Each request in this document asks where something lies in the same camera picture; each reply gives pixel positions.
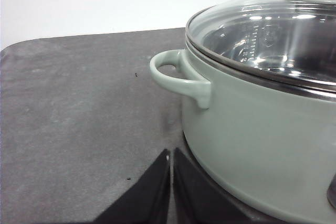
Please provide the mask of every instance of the cooking pot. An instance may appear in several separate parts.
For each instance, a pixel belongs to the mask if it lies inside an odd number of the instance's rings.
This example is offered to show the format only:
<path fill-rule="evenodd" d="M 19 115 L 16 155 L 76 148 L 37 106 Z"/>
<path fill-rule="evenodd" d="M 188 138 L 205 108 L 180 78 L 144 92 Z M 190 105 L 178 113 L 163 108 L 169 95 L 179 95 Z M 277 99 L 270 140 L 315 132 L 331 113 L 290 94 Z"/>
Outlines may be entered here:
<path fill-rule="evenodd" d="M 224 189 L 285 221 L 336 223 L 336 0 L 235 0 L 186 25 L 153 79 Z M 164 75 L 174 65 L 185 79 Z"/>

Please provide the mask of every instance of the stainless steel lid rim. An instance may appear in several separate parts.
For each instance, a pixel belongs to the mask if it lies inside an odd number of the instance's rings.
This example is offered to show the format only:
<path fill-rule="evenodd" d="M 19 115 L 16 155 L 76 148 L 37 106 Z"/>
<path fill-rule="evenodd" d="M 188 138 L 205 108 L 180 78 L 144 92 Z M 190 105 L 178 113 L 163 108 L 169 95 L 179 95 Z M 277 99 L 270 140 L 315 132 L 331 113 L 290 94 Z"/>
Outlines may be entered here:
<path fill-rule="evenodd" d="M 296 14 L 298 14 L 300 12 L 300 8 L 302 8 L 302 11 L 304 12 L 309 12 L 309 11 L 313 11 L 313 10 L 319 10 L 319 11 L 323 11 L 323 15 L 326 15 L 326 17 L 329 16 L 329 13 L 334 14 L 335 12 L 335 6 L 325 6 L 325 5 L 321 5 L 321 4 L 308 4 L 308 3 L 302 3 L 302 2 L 293 2 L 292 3 L 295 10 L 296 10 Z M 217 69 L 221 69 L 220 64 L 228 66 L 230 68 L 234 68 L 238 71 L 241 72 L 245 72 L 248 74 L 252 74 L 253 76 L 257 76 L 257 77 L 261 77 L 263 79 L 267 79 L 270 81 L 275 81 L 275 82 L 280 82 L 280 83 L 286 83 L 290 86 L 296 86 L 296 87 L 301 87 L 301 88 L 305 88 L 305 89 L 309 89 L 312 91 L 321 91 L 323 92 L 323 97 L 325 97 L 324 93 L 331 93 L 331 99 L 334 100 L 334 98 L 332 98 L 334 95 L 332 95 L 332 93 L 336 93 L 336 82 L 332 81 L 325 81 L 325 80 L 319 80 L 319 79 L 305 79 L 304 77 L 298 79 L 298 78 L 293 78 L 291 76 L 286 76 L 277 72 L 272 72 L 272 71 L 263 71 L 259 68 L 253 68 L 249 65 L 245 65 L 242 64 L 236 60 L 232 60 L 228 57 L 223 57 L 223 55 L 217 54 L 216 52 L 206 48 L 204 45 L 201 45 L 199 42 L 196 42 L 196 40 L 192 37 L 191 33 L 190 33 L 190 23 L 199 16 L 199 14 L 211 9 L 207 8 L 204 9 L 198 13 L 196 13 L 195 15 L 193 15 L 189 21 L 187 22 L 186 25 L 186 40 L 187 43 L 189 43 L 190 45 L 192 45 L 198 52 L 198 54 L 203 54 L 206 57 L 211 58 L 212 60 L 218 62 L 219 64 L 216 64 L 213 67 L 216 67 Z M 239 17 L 242 16 L 244 14 L 244 11 L 240 11 L 237 13 L 236 7 L 232 7 L 232 15 L 234 15 L 235 17 Z M 275 8 L 270 8 L 269 10 L 272 13 L 277 13 L 277 9 Z M 216 16 L 216 14 L 212 15 L 213 18 L 218 18 L 218 15 Z M 213 21 L 212 18 L 209 18 L 209 20 L 207 20 L 207 22 L 211 23 Z"/>
<path fill-rule="evenodd" d="M 253 84 L 257 84 L 266 88 L 271 88 L 274 90 L 282 91 L 285 93 L 295 94 L 302 97 L 309 97 L 314 99 L 320 99 L 325 101 L 336 102 L 336 93 L 333 92 L 325 92 L 316 89 L 308 89 L 296 85 L 290 85 L 285 82 L 279 82 L 278 80 L 271 80 L 267 78 L 263 78 L 258 75 L 254 75 L 248 72 L 240 71 L 236 68 L 232 68 L 228 65 L 222 64 L 211 57 L 208 57 L 201 51 L 199 51 L 190 41 L 186 34 L 186 47 L 187 49 L 193 53 L 198 59 L 209 64 L 210 66 L 216 68 L 219 71 L 222 71 L 226 74 L 229 74 L 233 77 L 242 79 L 244 81 L 251 82 Z"/>

